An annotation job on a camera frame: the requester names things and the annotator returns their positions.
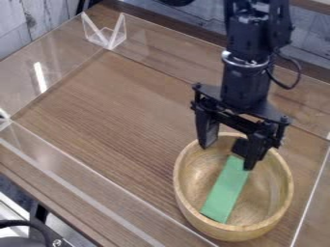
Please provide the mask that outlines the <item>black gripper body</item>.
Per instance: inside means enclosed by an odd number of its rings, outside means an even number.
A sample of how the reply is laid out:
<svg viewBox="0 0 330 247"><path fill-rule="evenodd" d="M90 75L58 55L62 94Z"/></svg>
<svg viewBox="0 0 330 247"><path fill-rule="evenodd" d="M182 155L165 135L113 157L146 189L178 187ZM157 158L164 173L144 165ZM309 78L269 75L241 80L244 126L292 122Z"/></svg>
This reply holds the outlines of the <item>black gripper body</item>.
<svg viewBox="0 0 330 247"><path fill-rule="evenodd" d="M209 113L219 125L224 124L247 137L261 132L271 139L271 148L280 145L289 119L271 106L267 97L272 76L272 56L260 60L247 60L224 50L221 84L219 86L196 83L192 86L195 99L190 109Z"/></svg>

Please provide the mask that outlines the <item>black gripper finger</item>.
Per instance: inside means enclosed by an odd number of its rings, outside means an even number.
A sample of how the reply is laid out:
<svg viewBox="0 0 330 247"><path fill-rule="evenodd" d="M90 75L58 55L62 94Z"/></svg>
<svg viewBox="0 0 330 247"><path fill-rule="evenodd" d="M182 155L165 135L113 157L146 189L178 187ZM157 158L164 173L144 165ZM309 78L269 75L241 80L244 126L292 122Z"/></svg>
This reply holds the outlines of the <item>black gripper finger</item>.
<svg viewBox="0 0 330 247"><path fill-rule="evenodd" d="M207 149L217 139L219 123L215 117L204 110L196 110L196 132L199 144Z"/></svg>
<svg viewBox="0 0 330 247"><path fill-rule="evenodd" d="M261 133L255 132L247 137L247 148L243 161L243 169L251 171L255 164L263 159L271 148L271 139Z"/></svg>

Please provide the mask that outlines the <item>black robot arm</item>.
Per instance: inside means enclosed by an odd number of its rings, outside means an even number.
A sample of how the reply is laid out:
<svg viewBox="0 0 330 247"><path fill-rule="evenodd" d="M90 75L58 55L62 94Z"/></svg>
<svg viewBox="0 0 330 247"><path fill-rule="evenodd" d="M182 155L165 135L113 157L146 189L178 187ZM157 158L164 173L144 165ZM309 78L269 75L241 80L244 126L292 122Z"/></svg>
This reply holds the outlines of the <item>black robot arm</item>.
<svg viewBox="0 0 330 247"><path fill-rule="evenodd" d="M289 43L292 24L287 0L224 0L227 47L221 52L223 79L219 86L192 86L195 123L200 146L208 148L224 124L244 136L232 153L249 171L271 148L280 146L289 118L268 102L273 61Z"/></svg>

